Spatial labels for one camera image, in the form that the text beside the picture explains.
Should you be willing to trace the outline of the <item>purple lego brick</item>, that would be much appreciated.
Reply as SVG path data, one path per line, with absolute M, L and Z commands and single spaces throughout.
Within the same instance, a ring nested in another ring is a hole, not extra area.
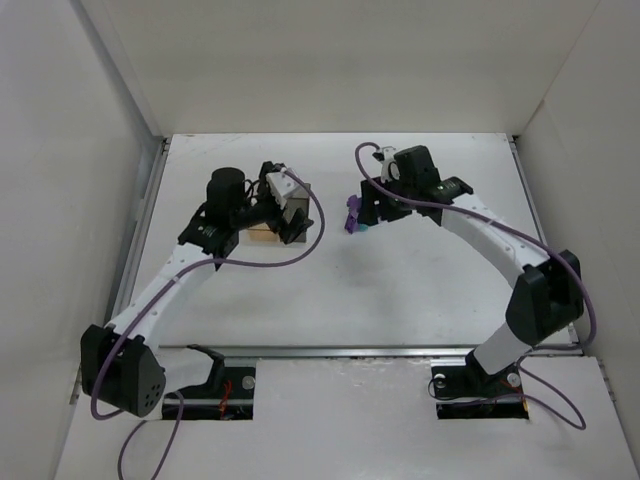
M 357 224 L 360 224 L 358 221 L 358 217 L 361 207 L 361 198 L 357 195 L 351 195 L 347 199 L 346 207 L 348 209 L 348 213 L 345 220 L 344 229 L 347 233 L 354 234 L 354 227 Z

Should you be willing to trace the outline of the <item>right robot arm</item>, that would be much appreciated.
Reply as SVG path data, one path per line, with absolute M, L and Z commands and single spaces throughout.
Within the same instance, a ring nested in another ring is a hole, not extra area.
M 424 145 L 397 150 L 373 147 L 381 165 L 361 183 L 358 222 L 367 227 L 418 213 L 465 241 L 511 287 L 501 326 L 465 357 L 463 364 L 432 370 L 436 399 L 501 397 L 520 390 L 510 380 L 519 363 L 584 312 L 580 262 L 503 224 L 462 179 L 442 178 Z

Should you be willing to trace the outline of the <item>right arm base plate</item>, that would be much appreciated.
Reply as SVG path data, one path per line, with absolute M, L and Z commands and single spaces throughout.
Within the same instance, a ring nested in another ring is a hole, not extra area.
M 433 364 L 429 395 L 439 420 L 528 420 L 519 370 L 511 365 L 483 377 L 467 365 Z

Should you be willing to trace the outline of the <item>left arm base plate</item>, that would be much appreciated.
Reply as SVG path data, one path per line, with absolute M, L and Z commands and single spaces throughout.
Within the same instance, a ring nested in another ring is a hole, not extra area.
M 220 384 L 181 390 L 182 421 L 249 421 L 253 419 L 256 365 L 227 365 Z

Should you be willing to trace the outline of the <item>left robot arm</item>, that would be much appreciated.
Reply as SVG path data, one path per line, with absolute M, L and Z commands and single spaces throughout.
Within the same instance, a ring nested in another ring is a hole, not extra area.
M 221 387 L 221 353 L 192 344 L 162 355 L 163 333 L 221 266 L 246 264 L 231 256 L 241 231 L 264 224 L 286 245 L 305 233 L 312 220 L 289 203 L 299 192 L 310 190 L 293 169 L 273 162 L 262 164 L 255 181 L 234 167 L 212 172 L 205 201 L 159 273 L 106 325 L 92 325 L 81 337 L 82 390 L 95 419 L 110 417 L 99 412 L 99 403 L 113 406 L 115 415 L 144 418 L 167 395 L 179 396 L 191 387 L 214 393 Z

